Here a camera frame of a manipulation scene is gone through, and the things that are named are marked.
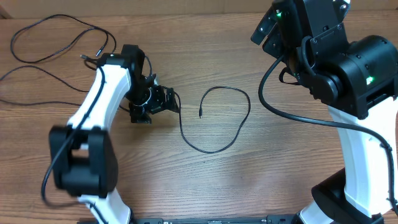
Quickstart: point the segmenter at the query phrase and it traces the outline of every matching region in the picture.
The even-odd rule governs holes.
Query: wooden table surface
[[[150,57],[160,83],[182,97],[183,127],[189,141],[219,149],[234,137],[247,113],[241,93],[210,87],[240,88],[251,97],[252,111],[236,143],[220,154],[196,152],[181,138],[178,115],[152,116],[153,124],[131,124],[119,111],[111,130],[119,161],[118,190],[137,217],[263,217],[295,213],[312,201],[310,189],[343,168],[336,129],[280,118],[257,97],[261,77],[274,59],[250,41],[262,14],[205,16],[91,17],[84,21],[109,30],[123,44],[137,44]],[[398,46],[398,11],[354,11],[345,20],[349,40],[377,34]],[[35,20],[0,21],[0,75],[23,65],[9,51],[11,36]],[[69,19],[54,19],[25,32],[16,43],[20,58],[42,58],[65,46],[85,28]],[[89,89],[94,73],[80,54],[92,56],[104,34],[93,31],[67,53],[39,67],[75,87]],[[105,51],[113,43],[109,42]],[[326,106],[307,89],[279,83],[279,65],[266,85],[266,99],[289,113],[330,119]],[[62,100],[81,103],[75,92],[40,71],[19,70],[0,82],[0,98],[18,102]],[[48,133],[66,124],[76,107],[20,107],[0,103],[0,223],[75,223],[91,214],[82,205],[48,209],[40,185],[50,162]],[[53,202],[71,198],[55,190]],[[387,223],[397,223],[391,213]]]

